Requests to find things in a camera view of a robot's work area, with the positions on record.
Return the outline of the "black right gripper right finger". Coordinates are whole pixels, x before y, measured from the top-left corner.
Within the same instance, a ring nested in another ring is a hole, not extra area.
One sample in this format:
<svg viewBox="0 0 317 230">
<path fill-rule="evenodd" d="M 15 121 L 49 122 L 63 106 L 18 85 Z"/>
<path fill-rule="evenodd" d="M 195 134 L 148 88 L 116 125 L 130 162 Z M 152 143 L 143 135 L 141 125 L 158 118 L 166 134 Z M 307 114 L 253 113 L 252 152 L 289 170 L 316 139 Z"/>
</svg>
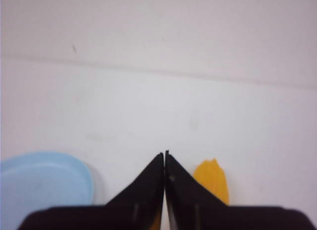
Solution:
<svg viewBox="0 0 317 230">
<path fill-rule="evenodd" d="M 314 230 L 302 212 L 276 206 L 228 206 L 202 187 L 168 151 L 165 194 L 172 230 Z"/>
</svg>

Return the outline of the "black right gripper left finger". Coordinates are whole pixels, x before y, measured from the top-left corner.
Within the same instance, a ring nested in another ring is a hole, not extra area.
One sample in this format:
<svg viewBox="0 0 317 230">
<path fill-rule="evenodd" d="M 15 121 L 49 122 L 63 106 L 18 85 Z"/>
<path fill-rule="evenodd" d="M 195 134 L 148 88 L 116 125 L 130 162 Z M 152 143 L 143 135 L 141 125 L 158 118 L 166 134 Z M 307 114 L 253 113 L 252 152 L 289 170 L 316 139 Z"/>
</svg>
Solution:
<svg viewBox="0 0 317 230">
<path fill-rule="evenodd" d="M 163 154 L 105 205 L 53 207 L 28 215 L 20 230 L 159 230 L 164 196 Z"/>
</svg>

